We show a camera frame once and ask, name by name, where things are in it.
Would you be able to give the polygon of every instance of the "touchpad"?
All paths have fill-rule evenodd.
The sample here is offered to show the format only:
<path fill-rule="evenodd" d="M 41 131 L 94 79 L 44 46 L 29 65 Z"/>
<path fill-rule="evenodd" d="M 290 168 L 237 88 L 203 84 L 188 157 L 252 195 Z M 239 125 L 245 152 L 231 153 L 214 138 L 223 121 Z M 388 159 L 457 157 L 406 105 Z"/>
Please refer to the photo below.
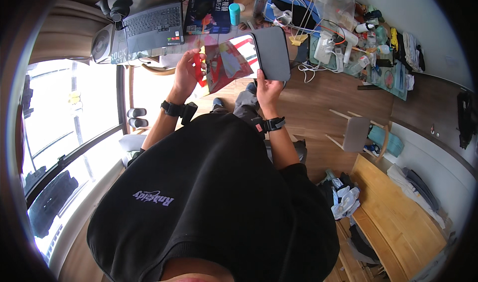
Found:
<path fill-rule="evenodd" d="M 149 50 L 156 47 L 156 37 L 158 33 L 156 31 L 151 31 L 144 33 L 138 38 L 138 46 L 140 49 Z"/>

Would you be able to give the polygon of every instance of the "man's hand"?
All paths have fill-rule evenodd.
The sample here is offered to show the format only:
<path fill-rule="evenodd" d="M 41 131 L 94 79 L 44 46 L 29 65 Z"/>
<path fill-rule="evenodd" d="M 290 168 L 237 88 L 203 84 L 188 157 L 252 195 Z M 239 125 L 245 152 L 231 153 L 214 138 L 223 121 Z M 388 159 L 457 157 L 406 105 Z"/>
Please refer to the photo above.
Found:
<path fill-rule="evenodd" d="M 280 81 L 266 80 L 264 72 L 257 70 L 257 100 L 266 119 L 279 117 L 277 100 L 284 84 Z"/>
<path fill-rule="evenodd" d="M 176 105 L 182 105 L 186 102 L 186 99 L 190 97 L 191 93 L 196 86 L 197 79 L 194 71 L 194 55 L 199 53 L 201 49 L 192 49 L 184 53 L 181 61 L 176 65 L 176 77 L 175 84 L 171 89 L 167 102 L 171 102 Z M 201 59 L 206 59 L 205 54 L 199 54 Z M 206 63 L 201 65 L 202 69 L 206 69 Z"/>

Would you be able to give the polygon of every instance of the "man's arm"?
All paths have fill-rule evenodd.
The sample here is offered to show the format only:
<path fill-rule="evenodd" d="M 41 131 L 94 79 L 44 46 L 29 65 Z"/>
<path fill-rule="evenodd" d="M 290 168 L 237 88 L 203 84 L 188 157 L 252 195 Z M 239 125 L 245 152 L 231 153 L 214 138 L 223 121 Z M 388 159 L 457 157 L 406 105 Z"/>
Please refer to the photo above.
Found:
<path fill-rule="evenodd" d="M 265 80 L 262 70 L 257 72 L 257 100 L 266 119 L 279 117 L 277 100 L 283 88 L 280 81 Z M 271 141 L 272 160 L 276 169 L 284 169 L 300 163 L 294 144 L 292 143 L 285 126 L 280 130 L 269 132 Z"/>
<path fill-rule="evenodd" d="M 166 98 L 167 102 L 171 102 L 175 105 L 183 105 L 186 102 L 186 99 L 191 95 L 191 93 L 193 93 L 194 87 L 197 83 L 193 67 L 193 59 L 194 54 L 197 54 L 199 51 L 200 49 L 187 51 L 182 56 L 181 61 L 178 62 L 176 66 L 175 83 L 171 89 L 171 92 Z M 201 59 L 205 59 L 206 55 L 200 54 L 200 57 Z M 205 63 L 203 63 L 202 68 L 206 69 Z M 174 132 L 178 118 L 179 117 L 166 115 L 164 109 L 161 108 L 158 119 L 152 126 L 141 148 L 147 150 L 162 140 L 164 137 Z"/>

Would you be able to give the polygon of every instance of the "window frame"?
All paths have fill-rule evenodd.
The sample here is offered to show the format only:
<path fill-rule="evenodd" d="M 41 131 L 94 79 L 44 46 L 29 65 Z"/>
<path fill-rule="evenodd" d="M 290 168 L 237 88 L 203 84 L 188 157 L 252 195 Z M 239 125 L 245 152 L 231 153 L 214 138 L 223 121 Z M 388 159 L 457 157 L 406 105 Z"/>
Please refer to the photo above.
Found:
<path fill-rule="evenodd" d="M 116 133 L 119 130 L 123 131 L 123 135 L 128 134 L 128 122 L 126 119 L 126 108 L 125 108 L 125 97 L 124 97 L 124 66 L 116 65 L 116 104 L 118 108 L 118 125 L 112 127 L 111 129 L 101 133 L 100 135 L 94 137 L 93 139 L 81 144 L 74 151 L 70 152 L 67 155 L 63 155 L 58 158 L 57 164 L 53 165 L 45 175 L 39 179 L 39 181 L 32 187 L 31 190 L 25 195 L 25 200 L 27 204 L 27 209 L 33 204 L 38 195 L 42 190 L 58 175 L 60 174 L 69 164 L 74 160 L 81 157 L 85 154 L 90 148 L 103 141 L 107 137 Z"/>

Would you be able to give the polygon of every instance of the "black wristband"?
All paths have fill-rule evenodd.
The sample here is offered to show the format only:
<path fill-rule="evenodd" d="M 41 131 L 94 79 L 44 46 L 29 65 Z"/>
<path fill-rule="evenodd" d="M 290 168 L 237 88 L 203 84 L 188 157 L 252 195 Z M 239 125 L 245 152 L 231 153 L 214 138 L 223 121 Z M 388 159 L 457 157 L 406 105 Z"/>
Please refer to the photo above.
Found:
<path fill-rule="evenodd" d="M 169 116 L 174 116 L 174 117 L 182 117 L 182 114 L 184 113 L 184 108 L 186 108 L 186 105 L 176 105 L 173 103 L 168 103 L 167 101 L 164 101 L 161 104 L 161 107 L 164 109 L 166 115 Z"/>
<path fill-rule="evenodd" d="M 272 118 L 267 119 L 264 121 L 264 130 L 265 131 L 273 131 L 273 130 L 280 130 L 285 125 L 285 117 L 283 118 Z"/>
<path fill-rule="evenodd" d="M 166 115 L 173 117 L 181 117 L 182 125 L 188 124 L 194 116 L 194 113 L 197 111 L 197 106 L 193 102 L 188 103 L 187 105 L 176 105 L 167 101 L 164 101 L 161 104 L 161 107 L 164 109 Z"/>

